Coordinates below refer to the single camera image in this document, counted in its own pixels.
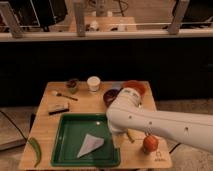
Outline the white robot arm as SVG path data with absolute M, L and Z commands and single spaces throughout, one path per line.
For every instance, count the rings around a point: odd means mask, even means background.
M 140 108 L 141 95 L 133 88 L 122 89 L 106 111 L 114 134 L 127 129 L 149 132 L 213 153 L 213 115 Z

